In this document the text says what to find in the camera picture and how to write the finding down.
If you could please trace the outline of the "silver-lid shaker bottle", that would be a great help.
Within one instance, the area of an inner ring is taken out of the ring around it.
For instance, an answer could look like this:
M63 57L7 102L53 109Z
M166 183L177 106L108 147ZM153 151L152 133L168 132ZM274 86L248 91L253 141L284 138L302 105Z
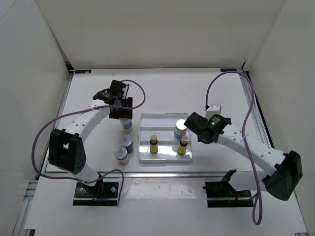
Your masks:
M181 140L186 135L187 129L184 119L177 120L174 129L174 140Z
M124 132L129 133L133 130L133 124L132 124L131 119L120 118L119 121L120 121L120 124L121 124Z

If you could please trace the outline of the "yellow cork-top bottle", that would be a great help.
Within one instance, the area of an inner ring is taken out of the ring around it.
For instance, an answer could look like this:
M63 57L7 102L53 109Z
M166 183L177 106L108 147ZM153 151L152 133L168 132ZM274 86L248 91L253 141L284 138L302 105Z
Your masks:
M188 136L183 136L179 142L179 146L177 149L177 153L179 155L184 155L186 153L187 145L188 145Z
M158 139L155 134L150 136L150 152L151 153L158 152Z

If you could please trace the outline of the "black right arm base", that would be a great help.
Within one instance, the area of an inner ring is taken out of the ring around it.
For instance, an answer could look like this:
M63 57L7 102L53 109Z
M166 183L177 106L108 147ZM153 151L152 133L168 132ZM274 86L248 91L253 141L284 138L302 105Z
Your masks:
M208 208L253 207L250 190L235 190L228 182L205 182Z

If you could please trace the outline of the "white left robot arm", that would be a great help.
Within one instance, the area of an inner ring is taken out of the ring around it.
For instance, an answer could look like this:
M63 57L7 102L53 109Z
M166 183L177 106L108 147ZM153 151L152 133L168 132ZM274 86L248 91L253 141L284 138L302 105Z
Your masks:
M93 197L103 192L100 174L86 163L84 142L96 126L106 117L118 119L123 130L132 130L133 98L127 96L129 84L113 80L110 88L97 92L88 110L63 129L54 129L50 134L49 157L51 165L79 179Z

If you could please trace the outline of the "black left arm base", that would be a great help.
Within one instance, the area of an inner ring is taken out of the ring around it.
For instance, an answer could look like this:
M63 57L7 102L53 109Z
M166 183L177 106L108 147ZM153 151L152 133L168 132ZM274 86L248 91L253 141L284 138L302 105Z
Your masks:
M118 204L118 182L99 182L95 186L77 183L74 191L73 206L105 206L113 207Z

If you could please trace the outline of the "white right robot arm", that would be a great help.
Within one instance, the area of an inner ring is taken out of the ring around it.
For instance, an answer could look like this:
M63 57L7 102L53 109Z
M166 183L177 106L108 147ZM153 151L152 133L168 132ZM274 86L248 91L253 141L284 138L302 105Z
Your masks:
M246 158L251 154L254 164L266 174L262 179L266 191L279 200L287 201L303 176L300 154L293 150L284 153L244 137L230 118L215 114L207 119L194 112L184 125L204 144L217 143Z

